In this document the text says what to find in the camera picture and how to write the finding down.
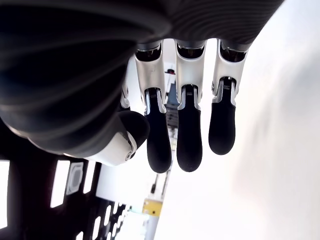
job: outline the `black fingertip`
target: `black fingertip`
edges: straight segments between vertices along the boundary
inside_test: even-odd
[[[212,103],[209,128],[209,146],[217,155],[225,155],[233,148],[236,139],[236,107],[230,102]]]
[[[167,128],[167,114],[160,113],[158,108],[145,117],[150,124],[150,134],[147,139],[147,157],[151,169],[165,173],[171,166],[172,155]]]
[[[185,107],[178,110],[176,158],[185,172],[195,171],[202,161],[201,111],[195,108],[193,87],[186,86]]]

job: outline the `white wall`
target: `white wall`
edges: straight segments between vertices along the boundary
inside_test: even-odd
[[[208,42],[202,164],[187,173],[174,163],[156,240],[320,239],[319,9],[318,0],[286,0],[251,46],[225,156],[208,144],[216,41]]]

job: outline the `window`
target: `window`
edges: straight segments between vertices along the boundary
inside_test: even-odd
[[[59,160],[56,164],[50,207],[64,203],[70,161]]]

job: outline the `robotic hand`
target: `robotic hand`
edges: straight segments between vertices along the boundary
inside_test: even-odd
[[[47,152],[108,166],[131,159],[147,139],[150,167],[163,173],[172,156],[162,40],[172,38],[177,161],[195,171],[202,161],[206,41],[218,39],[208,140],[224,155],[235,142],[235,97],[248,49],[282,1],[2,0],[0,117]],[[144,116],[130,111],[125,73],[131,56]]]

